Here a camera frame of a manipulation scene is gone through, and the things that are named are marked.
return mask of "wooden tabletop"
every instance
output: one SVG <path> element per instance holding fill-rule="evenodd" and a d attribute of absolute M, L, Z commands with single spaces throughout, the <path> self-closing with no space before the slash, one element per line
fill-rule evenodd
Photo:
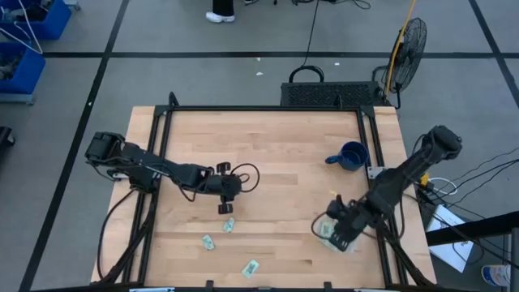
<path fill-rule="evenodd" d="M 396 112 L 388 107 L 375 108 L 375 112 L 386 166 L 397 166 L 406 154 Z M 127 141 L 147 147 L 152 113 L 152 107 L 133 109 Z M 365 124 L 374 161 L 366 119 Z M 358 199 L 366 192 L 363 170 L 349 172 L 324 163 L 345 142 L 359 140 L 355 113 L 174 112 L 166 159 L 213 167 L 223 161 L 233 167 L 250 162 L 259 168 L 261 179 L 253 192 L 237 196 L 234 213 L 228 215 L 218 215 L 218 196 L 198 195 L 190 203 L 169 179 L 163 179 L 146 286 L 205 286 L 207 280 L 214 280 L 216 287 L 320 288 L 325 281 L 334 288 L 384 287 L 374 239 L 360 235 L 353 251 L 338 253 L 310 230 L 312 220 L 334 199 L 330 191 L 342 194 L 344 201 Z M 251 176 L 244 188 L 256 179 L 251 168 L 238 173 Z M 115 183 L 110 207 L 127 192 L 128 182 Z M 127 246 L 136 197 L 116 209 L 106 227 L 104 273 Z M 401 244 L 422 273 L 435 281 L 418 206 L 410 199 L 404 199 L 403 204 L 405 235 Z M 222 227 L 230 217 L 236 224 L 228 234 Z M 396 218 L 400 226 L 399 212 Z M 206 234 L 216 249 L 204 249 L 201 238 Z M 136 252 L 134 267 L 139 265 L 140 253 Z M 398 282 L 389 246 L 388 253 L 392 280 Z M 241 271 L 250 260 L 258 261 L 259 269 L 246 279 Z M 136 270 L 133 268 L 132 279 L 137 278 Z M 92 280 L 97 280 L 97 273 Z"/>

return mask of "gray floor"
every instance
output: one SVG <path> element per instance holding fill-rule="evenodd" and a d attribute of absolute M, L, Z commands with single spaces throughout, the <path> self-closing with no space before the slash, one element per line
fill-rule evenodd
<path fill-rule="evenodd" d="M 369 11 L 351 2 L 321 3 L 311 50 L 389 52 L 409 1 L 369 2 Z M 44 42 L 44 51 L 105 50 L 122 0 L 80 3 L 83 9 L 73 13 L 62 38 Z M 477 3 L 500 50 L 519 52 L 517 1 Z M 314 4 L 293 6 L 280 0 L 272 6 L 270 0 L 261 0 L 244 7 L 236 1 L 236 23 L 222 25 L 204 19 L 208 8 L 209 1 L 200 0 L 130 0 L 114 52 L 301 52 L 307 47 Z M 491 52 L 466 0 L 418 0 L 414 16 L 427 23 L 427 52 Z M 100 63 L 99 58 L 46 61 L 34 106 L 0 105 L 0 125 L 12 127 L 17 137 L 16 146 L 0 165 L 0 280 L 5 291 L 19 287 Z M 386 62 L 384 58 L 308 60 L 323 69 L 327 81 L 364 81 L 375 66 Z M 175 91 L 183 105 L 278 105 L 281 83 L 301 63 L 301 58 L 111 58 L 32 288 L 89 282 L 112 189 L 84 164 L 83 153 L 95 131 L 124 134 L 133 106 L 165 103 L 169 91 Z M 519 60 L 506 63 L 519 78 Z M 313 81 L 316 77 L 301 73 L 296 79 Z M 435 166 L 433 176 L 455 178 L 519 146 L 519 109 L 495 58 L 424 59 L 402 99 L 400 123 L 408 152 L 420 134 L 437 124 L 451 127 L 464 140 L 460 156 Z M 492 164 L 511 160 L 518 153 Z M 518 176 L 517 166 L 505 170 L 460 206 L 485 217 L 517 210 L 513 178 Z M 482 182 L 467 183 L 460 193 Z M 495 242 L 503 246 L 502 238 Z M 472 258 L 479 252 L 474 249 Z M 440 284 L 487 291 L 496 289 L 483 283 L 478 269 L 499 262 L 486 255 L 460 274 L 434 259 Z"/>

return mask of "white shoe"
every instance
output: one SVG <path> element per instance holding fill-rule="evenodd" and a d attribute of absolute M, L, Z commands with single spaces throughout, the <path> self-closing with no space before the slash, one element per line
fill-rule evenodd
<path fill-rule="evenodd" d="M 235 17 L 233 16 L 221 16 L 212 12 L 206 12 L 205 18 L 212 23 L 219 24 L 220 22 L 231 23 L 234 21 Z"/>

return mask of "blue crate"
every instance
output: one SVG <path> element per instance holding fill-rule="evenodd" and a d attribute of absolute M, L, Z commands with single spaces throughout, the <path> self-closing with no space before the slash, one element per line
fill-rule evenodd
<path fill-rule="evenodd" d="M 29 7 L 31 2 L 35 2 L 35 0 L 22 0 L 22 3 L 26 8 Z M 12 10 L 20 8 L 18 0 L 0 0 L 0 6 Z M 44 21 L 30 22 L 36 38 L 38 40 L 57 40 L 62 35 L 71 14 L 71 10 L 63 0 L 54 0 Z M 30 38 L 32 38 L 31 31 L 29 30 L 26 21 L 19 21 L 17 24 L 30 36 Z M 27 35 L 19 30 L 19 28 L 17 28 L 12 22 L 0 21 L 0 28 L 5 29 L 20 40 L 28 39 Z"/>
<path fill-rule="evenodd" d="M 34 91 L 45 66 L 43 57 L 17 42 L 0 43 L 0 54 L 2 56 L 21 53 L 24 53 L 24 55 L 16 67 L 13 78 L 0 80 L 0 92 L 31 94 Z"/>

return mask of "paper money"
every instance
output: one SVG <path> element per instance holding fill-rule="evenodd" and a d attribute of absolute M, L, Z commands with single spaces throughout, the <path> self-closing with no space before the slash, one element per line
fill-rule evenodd
<path fill-rule="evenodd" d="M 319 235 L 324 238 L 329 238 L 333 234 L 333 227 L 335 226 L 335 221 L 321 221 L 319 223 Z M 334 247 L 328 240 L 320 238 L 319 241 L 323 243 L 327 248 L 332 251 L 342 252 L 338 248 Z"/>
<path fill-rule="evenodd" d="M 229 220 L 224 224 L 224 231 L 231 232 L 234 228 L 234 218 L 229 218 Z"/>
<path fill-rule="evenodd" d="M 202 237 L 202 243 L 206 250 L 211 251 L 214 249 L 214 243 L 209 235 L 205 235 Z"/>
<path fill-rule="evenodd" d="M 251 260 L 249 264 L 243 268 L 242 274 L 245 276 L 245 278 L 250 279 L 254 273 L 256 273 L 256 270 L 260 267 L 260 264 L 255 261 Z"/>

